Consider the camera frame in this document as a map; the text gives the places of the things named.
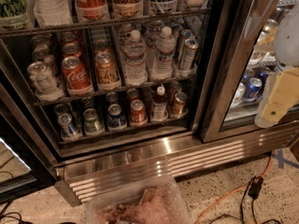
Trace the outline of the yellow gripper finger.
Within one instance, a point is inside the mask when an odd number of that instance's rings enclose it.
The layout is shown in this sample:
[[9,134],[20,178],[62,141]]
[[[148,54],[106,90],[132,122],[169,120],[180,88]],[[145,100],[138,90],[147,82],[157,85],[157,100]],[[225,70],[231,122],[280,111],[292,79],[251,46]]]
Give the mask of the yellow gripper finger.
[[279,73],[271,72],[259,103],[255,125],[260,128],[272,127],[299,102],[299,68],[287,66]]

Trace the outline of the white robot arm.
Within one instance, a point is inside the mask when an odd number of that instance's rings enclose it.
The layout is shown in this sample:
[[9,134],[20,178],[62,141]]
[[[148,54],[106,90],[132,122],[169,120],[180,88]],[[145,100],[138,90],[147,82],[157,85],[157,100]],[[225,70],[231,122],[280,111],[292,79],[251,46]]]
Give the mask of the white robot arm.
[[280,22],[274,52],[286,67],[266,80],[254,120],[260,128],[276,125],[299,102],[299,4]]

